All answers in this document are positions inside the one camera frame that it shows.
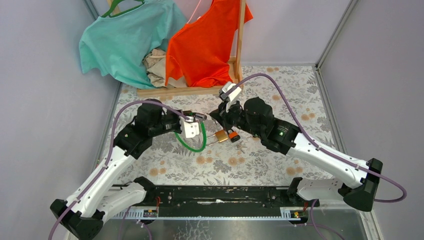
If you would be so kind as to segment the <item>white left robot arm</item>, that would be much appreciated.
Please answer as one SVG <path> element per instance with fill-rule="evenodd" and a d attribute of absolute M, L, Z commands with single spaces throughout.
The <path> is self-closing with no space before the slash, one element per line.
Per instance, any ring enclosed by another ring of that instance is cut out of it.
<path fill-rule="evenodd" d="M 176 133 L 193 138 L 204 126 L 191 111 L 174 109 L 156 99 L 137 100 L 121 108 L 112 124 L 110 146 L 89 177 L 66 199 L 55 199 L 50 210 L 56 222 L 79 240 L 92 240 L 113 216 L 136 203 L 152 204 L 155 192 L 140 183 L 130 183 L 111 196 L 106 193 L 118 176 L 152 146 L 153 138 Z"/>

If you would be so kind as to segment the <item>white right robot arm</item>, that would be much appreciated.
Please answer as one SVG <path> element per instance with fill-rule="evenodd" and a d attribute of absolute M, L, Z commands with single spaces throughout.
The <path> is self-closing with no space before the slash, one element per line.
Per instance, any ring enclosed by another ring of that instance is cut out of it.
<path fill-rule="evenodd" d="M 319 180 L 293 178 L 286 191 L 291 205 L 312 203 L 315 199 L 336 200 L 359 211 L 372 210 L 380 179 L 360 168 L 380 174 L 380 160 L 356 159 L 314 139 L 308 140 L 298 126 L 276 118 L 272 107 L 259 97 L 248 99 L 244 105 L 236 101 L 230 107 L 222 102 L 209 115 L 228 132 L 237 128 L 259 138 L 272 152 L 307 161 L 333 175 Z"/>

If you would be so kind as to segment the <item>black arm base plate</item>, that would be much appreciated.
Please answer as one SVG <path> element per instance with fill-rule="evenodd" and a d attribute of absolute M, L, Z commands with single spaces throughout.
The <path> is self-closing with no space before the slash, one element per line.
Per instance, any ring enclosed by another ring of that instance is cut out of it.
<path fill-rule="evenodd" d="M 305 212 L 320 203 L 304 200 L 289 187 L 276 186 L 194 186 L 156 185 L 147 191 L 136 207 L 194 208 L 197 206 L 225 206 L 225 208 L 284 208 Z"/>

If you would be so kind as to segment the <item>green cable lock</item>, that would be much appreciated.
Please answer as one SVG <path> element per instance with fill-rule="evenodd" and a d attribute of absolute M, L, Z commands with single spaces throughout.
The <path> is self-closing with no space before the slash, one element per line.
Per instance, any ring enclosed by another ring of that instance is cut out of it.
<path fill-rule="evenodd" d="M 177 141 L 187 150 L 193 153 L 201 153 L 205 150 L 207 144 L 207 132 L 204 121 L 206 115 L 191 111 L 184 111 L 184 116 L 187 117 L 186 122 L 198 122 L 200 125 L 200 134 L 193 138 L 184 138 L 182 134 L 174 133 Z"/>

